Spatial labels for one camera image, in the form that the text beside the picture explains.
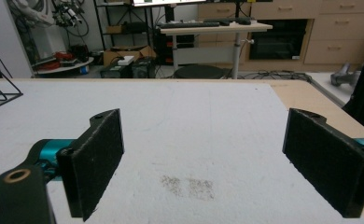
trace stool seat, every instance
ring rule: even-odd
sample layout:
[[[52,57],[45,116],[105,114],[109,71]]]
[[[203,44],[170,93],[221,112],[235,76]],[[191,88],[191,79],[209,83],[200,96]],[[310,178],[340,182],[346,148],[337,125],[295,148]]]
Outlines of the stool seat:
[[[211,65],[188,65],[174,72],[175,78],[220,79],[223,69]]]

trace standing desk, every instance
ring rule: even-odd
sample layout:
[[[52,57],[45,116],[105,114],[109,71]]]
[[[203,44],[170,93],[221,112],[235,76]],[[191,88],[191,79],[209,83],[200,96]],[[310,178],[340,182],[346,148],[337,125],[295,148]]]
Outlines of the standing desk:
[[[238,63],[240,59],[240,33],[265,32],[272,29],[271,25],[254,23],[251,25],[240,25],[231,22],[229,26],[200,27],[200,28],[175,28],[161,29],[161,33],[173,37],[173,64],[174,71],[181,63],[219,63],[232,62],[232,78],[237,79]],[[179,49],[176,44],[177,35],[206,35],[235,33],[234,46]]]
[[[289,107],[364,137],[308,83],[13,80],[24,95],[0,106],[0,174],[36,141],[77,138],[92,115],[120,108],[125,154],[86,223],[364,223],[364,211],[343,219],[282,153]],[[48,193],[58,223],[82,223],[61,182]]]

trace drawer handle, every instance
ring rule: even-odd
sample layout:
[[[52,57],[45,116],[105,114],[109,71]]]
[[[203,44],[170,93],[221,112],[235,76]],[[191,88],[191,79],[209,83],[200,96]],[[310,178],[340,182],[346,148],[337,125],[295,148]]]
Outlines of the drawer handle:
[[[336,24],[348,24],[350,23],[350,20],[345,20],[345,21],[336,21]]]
[[[342,49],[341,46],[328,46],[328,50],[340,50]]]
[[[228,12],[228,11],[230,11],[229,8],[218,8],[217,9],[217,12]]]
[[[287,10],[292,10],[293,6],[289,6],[289,7],[278,7],[279,11],[287,11]]]
[[[353,8],[353,7],[355,7],[355,4],[349,4],[349,5],[340,4],[340,8]]]

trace keyboard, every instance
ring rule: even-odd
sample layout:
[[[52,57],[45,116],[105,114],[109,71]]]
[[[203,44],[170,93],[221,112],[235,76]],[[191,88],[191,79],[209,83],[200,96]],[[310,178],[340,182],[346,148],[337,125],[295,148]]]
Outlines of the keyboard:
[[[219,22],[220,25],[229,25],[231,22],[237,22],[243,25],[250,25],[251,18],[250,17],[239,17],[239,18],[218,18],[218,19],[204,19],[203,22]]]
[[[161,29],[174,29],[174,28],[198,28],[198,27],[217,27],[219,22],[177,22],[177,23],[163,23],[159,25]]]

